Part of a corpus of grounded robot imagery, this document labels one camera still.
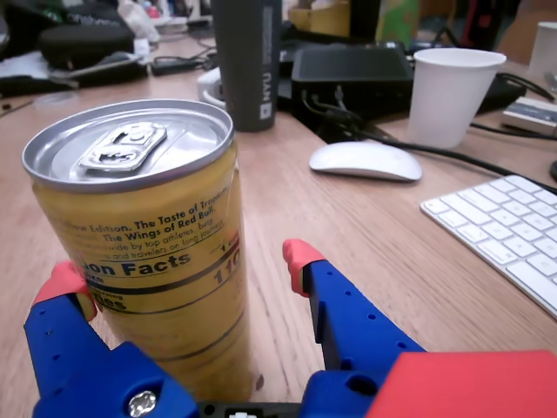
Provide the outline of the blue gripper finger with pink tip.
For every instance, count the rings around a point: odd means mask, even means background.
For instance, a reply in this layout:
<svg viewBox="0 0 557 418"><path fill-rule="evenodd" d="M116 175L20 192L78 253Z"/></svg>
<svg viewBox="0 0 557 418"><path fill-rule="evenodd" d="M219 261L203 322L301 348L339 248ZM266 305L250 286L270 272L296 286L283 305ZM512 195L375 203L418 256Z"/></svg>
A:
<svg viewBox="0 0 557 418"><path fill-rule="evenodd" d="M197 417L192 396L138 347L104 343L96 314L74 265L55 265L23 325L39 392L33 416Z"/></svg>
<svg viewBox="0 0 557 418"><path fill-rule="evenodd" d="M283 258L293 292L310 302L314 337L327 370L383 379L401 354L423 350L310 244L286 240Z"/></svg>

